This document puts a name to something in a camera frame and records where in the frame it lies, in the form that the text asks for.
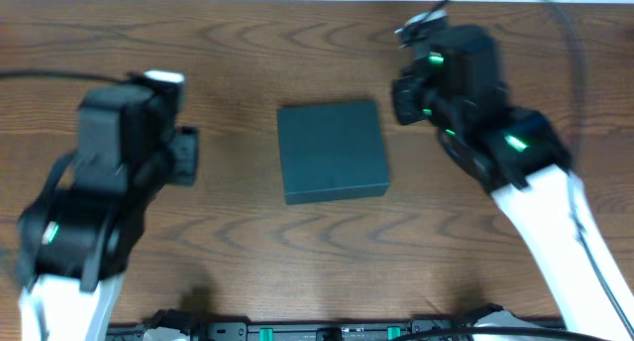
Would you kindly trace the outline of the dark green hinged box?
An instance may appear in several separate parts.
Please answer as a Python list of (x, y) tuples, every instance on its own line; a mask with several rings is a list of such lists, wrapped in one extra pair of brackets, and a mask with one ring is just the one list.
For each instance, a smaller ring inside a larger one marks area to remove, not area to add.
[(286, 204), (385, 195), (390, 175), (374, 101), (284, 107), (276, 118)]

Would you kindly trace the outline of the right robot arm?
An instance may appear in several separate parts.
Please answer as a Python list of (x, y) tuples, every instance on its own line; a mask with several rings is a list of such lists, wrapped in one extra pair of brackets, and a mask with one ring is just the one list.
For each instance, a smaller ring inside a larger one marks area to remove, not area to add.
[(495, 73), (423, 63), (392, 83), (400, 124), (427, 120), (509, 219), (568, 330), (633, 337), (633, 293), (595, 223), (572, 157), (545, 116), (509, 103)]

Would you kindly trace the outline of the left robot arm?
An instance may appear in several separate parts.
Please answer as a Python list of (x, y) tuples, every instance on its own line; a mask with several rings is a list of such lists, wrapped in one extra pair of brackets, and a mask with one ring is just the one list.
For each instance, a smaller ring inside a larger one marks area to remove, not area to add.
[(139, 181), (122, 191), (58, 187), (71, 155), (52, 168), (42, 193), (19, 219), (17, 275), (24, 340), (102, 340), (120, 295), (145, 213), (167, 184), (191, 185), (199, 132), (180, 127), (156, 149)]

